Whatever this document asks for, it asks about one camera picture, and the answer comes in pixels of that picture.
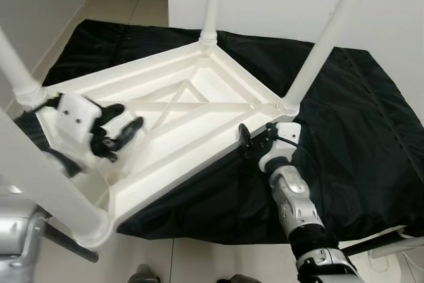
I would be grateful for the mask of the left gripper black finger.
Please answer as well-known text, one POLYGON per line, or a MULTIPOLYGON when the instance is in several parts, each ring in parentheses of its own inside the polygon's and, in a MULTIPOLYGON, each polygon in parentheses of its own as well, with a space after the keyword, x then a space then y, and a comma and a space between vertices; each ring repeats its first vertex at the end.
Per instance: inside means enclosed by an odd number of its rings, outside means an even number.
POLYGON ((101 116, 99 117, 99 126, 102 127, 118 117, 125 111, 123 104, 112 104, 106 105, 106 107, 100 107, 101 116))
POLYGON ((135 117, 127 125, 119 131, 119 134, 115 138, 109 141, 109 150, 111 152, 118 152, 125 146, 127 146, 135 137, 137 131, 139 131, 144 125, 143 117, 135 117))

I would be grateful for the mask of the white plastic children table top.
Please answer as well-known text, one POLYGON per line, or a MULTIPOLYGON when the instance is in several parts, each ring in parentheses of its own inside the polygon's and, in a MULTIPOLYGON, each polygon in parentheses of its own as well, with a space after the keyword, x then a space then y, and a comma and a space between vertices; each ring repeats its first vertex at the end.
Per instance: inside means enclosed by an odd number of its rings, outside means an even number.
POLYGON ((70 134, 69 111, 43 108, 38 117, 50 146, 79 162, 75 186, 94 208, 94 230, 75 234, 100 249, 117 227, 240 146, 239 127, 253 137, 281 122, 292 141, 300 126, 279 110, 280 98, 218 46, 194 42, 46 87, 82 95, 102 107, 124 105, 106 128, 114 137, 142 117, 144 125, 116 162, 98 158, 70 134))

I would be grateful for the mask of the black table cloth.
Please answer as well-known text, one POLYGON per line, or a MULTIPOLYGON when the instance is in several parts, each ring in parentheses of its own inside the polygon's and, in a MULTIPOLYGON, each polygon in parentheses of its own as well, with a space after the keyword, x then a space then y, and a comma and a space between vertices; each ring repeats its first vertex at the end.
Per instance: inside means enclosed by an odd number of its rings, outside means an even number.
MULTIPOLYGON (((46 85, 199 40, 199 31, 84 20, 46 85)), ((295 162, 328 231, 340 241, 424 225, 420 119, 366 50, 334 48, 303 99, 295 162)), ((119 226, 148 240, 190 238, 222 245, 282 244, 266 175, 241 152, 152 202, 119 226)))

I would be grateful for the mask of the grey right robot foot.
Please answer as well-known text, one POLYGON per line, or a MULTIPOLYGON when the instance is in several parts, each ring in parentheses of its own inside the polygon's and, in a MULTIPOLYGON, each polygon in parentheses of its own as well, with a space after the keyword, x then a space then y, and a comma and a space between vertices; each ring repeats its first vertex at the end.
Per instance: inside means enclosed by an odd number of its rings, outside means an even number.
POLYGON ((230 277, 228 279, 218 279, 215 281, 215 283, 262 283, 262 282, 248 275, 234 274, 233 277, 230 277))

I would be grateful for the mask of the grey robot foot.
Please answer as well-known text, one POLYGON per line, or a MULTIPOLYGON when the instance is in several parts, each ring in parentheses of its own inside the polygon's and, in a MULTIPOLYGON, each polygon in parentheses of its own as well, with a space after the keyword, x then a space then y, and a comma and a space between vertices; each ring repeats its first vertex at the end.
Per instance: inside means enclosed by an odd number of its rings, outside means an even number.
POLYGON ((140 264, 137 266, 136 272, 131 274, 127 283, 161 283, 161 279, 148 264, 140 264))
POLYGON ((248 275, 234 274, 233 277, 230 277, 228 279, 218 279, 215 281, 215 283, 262 283, 262 282, 248 275))

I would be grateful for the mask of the grey left robot foot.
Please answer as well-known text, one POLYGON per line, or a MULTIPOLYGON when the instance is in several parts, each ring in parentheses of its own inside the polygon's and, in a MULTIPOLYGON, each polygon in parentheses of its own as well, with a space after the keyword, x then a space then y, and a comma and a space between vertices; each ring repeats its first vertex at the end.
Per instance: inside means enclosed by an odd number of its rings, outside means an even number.
POLYGON ((136 272, 131 274, 127 283, 161 283, 161 279, 148 264, 140 264, 137 266, 136 272))

